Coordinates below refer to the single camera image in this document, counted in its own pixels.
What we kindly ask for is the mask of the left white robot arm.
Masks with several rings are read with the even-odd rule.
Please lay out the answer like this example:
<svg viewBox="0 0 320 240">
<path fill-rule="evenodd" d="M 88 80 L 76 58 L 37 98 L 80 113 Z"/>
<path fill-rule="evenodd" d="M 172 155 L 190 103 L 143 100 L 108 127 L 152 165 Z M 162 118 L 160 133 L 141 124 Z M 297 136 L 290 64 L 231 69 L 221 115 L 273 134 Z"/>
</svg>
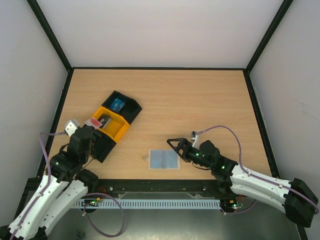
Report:
<svg viewBox="0 0 320 240">
<path fill-rule="evenodd" d="M 94 127 L 66 128 L 69 143 L 46 161 L 47 170 L 21 213 L 0 235 L 3 240 L 47 236 L 73 203 L 97 188 L 98 176 L 84 169 L 98 134 Z"/>
</svg>

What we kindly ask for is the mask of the red striped card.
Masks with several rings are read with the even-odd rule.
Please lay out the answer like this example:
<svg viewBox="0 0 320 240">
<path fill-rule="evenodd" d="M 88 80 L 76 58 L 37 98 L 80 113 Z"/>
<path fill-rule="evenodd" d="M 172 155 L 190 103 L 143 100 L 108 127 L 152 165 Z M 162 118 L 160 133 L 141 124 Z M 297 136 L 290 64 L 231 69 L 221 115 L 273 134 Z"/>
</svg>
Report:
<svg viewBox="0 0 320 240">
<path fill-rule="evenodd" d="M 89 127 L 94 127 L 95 129 L 98 129 L 102 126 L 102 124 L 94 117 L 87 120 L 84 124 Z"/>
</svg>

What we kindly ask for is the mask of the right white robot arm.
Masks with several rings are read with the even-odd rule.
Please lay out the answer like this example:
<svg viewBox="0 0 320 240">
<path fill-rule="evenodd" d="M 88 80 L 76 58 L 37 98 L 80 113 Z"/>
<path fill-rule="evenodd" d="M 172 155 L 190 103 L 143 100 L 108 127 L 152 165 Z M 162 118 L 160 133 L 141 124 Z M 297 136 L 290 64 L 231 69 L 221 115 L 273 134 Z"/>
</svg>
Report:
<svg viewBox="0 0 320 240">
<path fill-rule="evenodd" d="M 314 215 L 319 213 L 319 199 L 299 178 L 292 181 L 273 178 L 241 166 L 221 155 L 209 140 L 198 148 L 186 138 L 172 138 L 166 142 L 185 162 L 208 168 L 218 180 L 218 191 L 224 196 L 234 193 L 263 202 L 304 228 L 309 228 Z"/>
</svg>

